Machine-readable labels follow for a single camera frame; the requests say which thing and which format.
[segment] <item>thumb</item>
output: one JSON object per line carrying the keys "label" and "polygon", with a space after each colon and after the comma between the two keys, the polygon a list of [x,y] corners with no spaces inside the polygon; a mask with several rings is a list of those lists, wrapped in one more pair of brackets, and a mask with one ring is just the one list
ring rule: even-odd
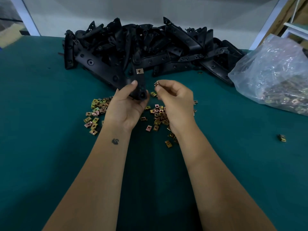
{"label": "thumb", "polygon": [[121,90],[119,90],[116,94],[117,99],[124,100],[126,99],[133,90],[136,89],[138,82],[136,80],[132,81],[131,84],[126,85]]}
{"label": "thumb", "polygon": [[170,99],[172,96],[160,85],[155,87],[155,91],[157,95],[162,99],[162,101],[165,103],[168,99]]}

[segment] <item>forearm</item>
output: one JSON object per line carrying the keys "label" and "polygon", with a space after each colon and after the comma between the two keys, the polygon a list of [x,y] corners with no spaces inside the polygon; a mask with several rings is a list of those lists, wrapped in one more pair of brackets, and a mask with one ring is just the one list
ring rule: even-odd
{"label": "forearm", "polygon": [[197,125],[178,139],[205,230],[275,230]]}
{"label": "forearm", "polygon": [[45,225],[45,231],[116,230],[129,139],[130,132],[103,125],[88,159]]}

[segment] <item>hand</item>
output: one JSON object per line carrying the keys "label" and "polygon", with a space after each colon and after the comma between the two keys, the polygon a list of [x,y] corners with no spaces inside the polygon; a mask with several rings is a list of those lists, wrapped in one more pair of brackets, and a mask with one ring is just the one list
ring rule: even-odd
{"label": "hand", "polygon": [[171,131],[178,138],[196,124],[193,116],[193,93],[174,80],[158,80],[158,83],[155,87],[157,96],[164,102]]}
{"label": "hand", "polygon": [[140,101],[129,97],[129,94],[136,89],[138,82],[134,80],[121,90],[117,89],[108,106],[104,126],[116,125],[123,131],[131,132],[137,124],[142,112],[144,111],[150,99],[147,91],[147,99]]}

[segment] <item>green table surface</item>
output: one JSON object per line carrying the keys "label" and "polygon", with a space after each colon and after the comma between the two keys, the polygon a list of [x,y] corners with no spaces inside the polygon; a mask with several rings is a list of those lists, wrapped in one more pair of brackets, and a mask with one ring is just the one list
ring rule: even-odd
{"label": "green table surface", "polygon": [[[1,230],[42,229],[97,138],[85,112],[114,94],[81,67],[64,69],[61,40],[25,36],[0,51]],[[145,77],[153,91],[156,78]],[[161,78],[194,92],[198,126],[276,228],[307,230],[308,117],[259,105],[205,72]],[[145,116],[128,148],[117,230],[201,230],[180,148],[166,147],[165,126],[145,131],[154,121]]]}

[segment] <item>right forearm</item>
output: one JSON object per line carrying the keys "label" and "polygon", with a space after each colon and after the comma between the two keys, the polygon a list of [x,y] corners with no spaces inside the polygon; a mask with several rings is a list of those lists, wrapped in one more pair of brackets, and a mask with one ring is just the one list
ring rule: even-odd
{"label": "right forearm", "polygon": [[203,228],[274,230],[196,125],[178,139]]}

